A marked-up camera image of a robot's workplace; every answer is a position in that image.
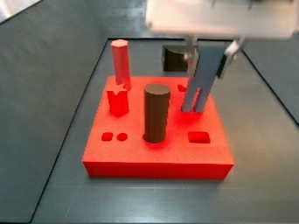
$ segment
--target rectangular hole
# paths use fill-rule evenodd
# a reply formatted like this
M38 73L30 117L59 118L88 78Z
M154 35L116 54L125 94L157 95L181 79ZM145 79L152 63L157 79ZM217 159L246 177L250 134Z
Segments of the rectangular hole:
M192 144L209 144L210 143L209 133L205 131L189 131L188 140L189 143Z

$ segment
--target black cylinder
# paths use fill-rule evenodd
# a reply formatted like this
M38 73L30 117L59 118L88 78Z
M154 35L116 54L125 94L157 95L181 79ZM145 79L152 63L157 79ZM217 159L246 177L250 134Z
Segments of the black cylinder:
M165 138L170 88L148 84L144 88L144 140L157 144Z

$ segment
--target white robot part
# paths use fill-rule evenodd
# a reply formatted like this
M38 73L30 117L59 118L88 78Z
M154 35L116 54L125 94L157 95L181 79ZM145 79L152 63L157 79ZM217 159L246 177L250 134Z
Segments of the white robot part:
M286 39L299 30L299 0L148 0L152 32L213 38Z

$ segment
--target gray table surface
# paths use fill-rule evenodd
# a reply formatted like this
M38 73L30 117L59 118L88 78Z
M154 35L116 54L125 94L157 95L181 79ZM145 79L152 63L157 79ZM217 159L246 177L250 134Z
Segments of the gray table surface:
M129 42L132 75L164 73L161 46ZM113 74L106 45L31 222L297 222L299 129L240 54L212 94L236 165L222 181L89 178L80 162L98 97Z
M299 124L299 36L249 41L244 51Z

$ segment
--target red block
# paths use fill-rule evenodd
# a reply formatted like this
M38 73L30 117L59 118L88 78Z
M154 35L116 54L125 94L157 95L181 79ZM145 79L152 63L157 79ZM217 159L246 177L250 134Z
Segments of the red block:
M124 115L128 112L128 99L124 85L110 83L110 85L106 86L106 99L109 112L114 116Z
M220 117L209 96L202 113L182 113L181 86L186 78L132 77L126 92L129 111L109 113L102 94L97 115L82 155L90 177L224 179L233 157ZM170 104L165 140L148 143L144 134L144 87L148 83L168 85Z

